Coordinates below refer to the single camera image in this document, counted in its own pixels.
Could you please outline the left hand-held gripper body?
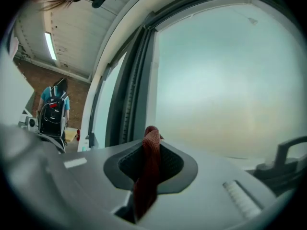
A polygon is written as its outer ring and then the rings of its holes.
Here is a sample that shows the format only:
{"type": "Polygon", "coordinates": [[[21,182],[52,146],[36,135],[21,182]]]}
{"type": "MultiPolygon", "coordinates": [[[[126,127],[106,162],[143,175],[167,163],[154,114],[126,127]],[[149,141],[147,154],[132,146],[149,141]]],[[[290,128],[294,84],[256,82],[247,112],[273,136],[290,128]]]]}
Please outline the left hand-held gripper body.
{"type": "Polygon", "coordinates": [[[0,122],[17,125],[34,93],[33,87],[10,58],[0,60],[0,122]]]}

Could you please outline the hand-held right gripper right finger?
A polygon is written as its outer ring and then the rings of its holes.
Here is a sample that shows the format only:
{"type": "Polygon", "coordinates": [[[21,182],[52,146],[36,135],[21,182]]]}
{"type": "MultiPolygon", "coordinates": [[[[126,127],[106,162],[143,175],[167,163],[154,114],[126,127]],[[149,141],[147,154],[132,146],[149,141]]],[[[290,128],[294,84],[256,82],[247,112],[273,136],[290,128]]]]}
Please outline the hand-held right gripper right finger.
{"type": "Polygon", "coordinates": [[[266,185],[225,157],[172,141],[161,143],[194,158],[198,174],[182,192],[159,195],[138,222],[139,227],[148,230],[225,230],[246,221],[242,210],[225,189],[225,183],[241,185],[260,209],[276,200],[266,185]]]}

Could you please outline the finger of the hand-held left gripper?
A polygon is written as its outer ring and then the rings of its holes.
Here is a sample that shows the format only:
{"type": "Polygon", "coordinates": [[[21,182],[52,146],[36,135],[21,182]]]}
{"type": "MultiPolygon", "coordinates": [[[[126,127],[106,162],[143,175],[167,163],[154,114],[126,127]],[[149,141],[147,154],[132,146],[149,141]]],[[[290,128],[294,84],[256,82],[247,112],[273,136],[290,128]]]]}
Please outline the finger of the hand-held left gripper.
{"type": "Polygon", "coordinates": [[[56,147],[59,154],[66,153],[65,144],[61,138],[48,136],[39,132],[36,132],[35,135],[44,142],[52,143],[56,147]]]}

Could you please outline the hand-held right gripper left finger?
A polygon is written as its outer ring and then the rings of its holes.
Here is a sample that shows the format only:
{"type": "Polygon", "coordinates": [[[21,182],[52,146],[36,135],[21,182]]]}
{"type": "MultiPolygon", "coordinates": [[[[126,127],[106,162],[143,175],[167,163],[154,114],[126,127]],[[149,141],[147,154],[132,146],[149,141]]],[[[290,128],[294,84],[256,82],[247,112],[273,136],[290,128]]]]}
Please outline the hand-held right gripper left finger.
{"type": "Polygon", "coordinates": [[[65,167],[56,147],[17,126],[0,126],[0,168],[26,215],[47,230],[137,230],[100,208],[65,167]]]}

